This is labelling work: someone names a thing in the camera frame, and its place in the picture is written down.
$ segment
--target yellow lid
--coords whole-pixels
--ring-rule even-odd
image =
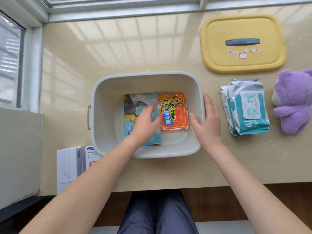
[[[207,19],[200,30],[205,66],[217,73],[275,70],[286,60],[281,28],[273,15],[229,15]]]

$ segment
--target blue handle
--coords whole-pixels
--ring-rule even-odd
[[[232,39],[225,41],[226,46],[253,45],[259,43],[260,39]]]

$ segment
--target person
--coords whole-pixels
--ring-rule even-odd
[[[257,234],[312,234],[232,155],[221,141],[221,122],[215,101],[203,94],[206,119],[190,123],[201,147],[218,166]],[[106,204],[119,175],[135,151],[155,132],[160,117],[151,121],[154,108],[145,108],[131,135],[109,151],[45,206],[22,234],[89,233]],[[134,192],[118,233],[198,233],[179,190]]]

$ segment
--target orange heat pack package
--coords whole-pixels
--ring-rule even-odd
[[[162,117],[160,129],[162,131],[187,130],[189,121],[184,94],[160,94],[158,98]]]

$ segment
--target hand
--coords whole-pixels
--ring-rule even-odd
[[[190,113],[190,122],[201,147],[208,152],[213,146],[222,144],[221,121],[216,102],[206,92],[203,96],[206,105],[206,120],[201,125],[197,122],[194,114]]]
[[[161,122],[160,116],[152,122],[152,112],[154,107],[155,104],[144,108],[135,120],[135,126],[133,127],[130,136],[135,137],[140,145],[144,144],[155,133]]]

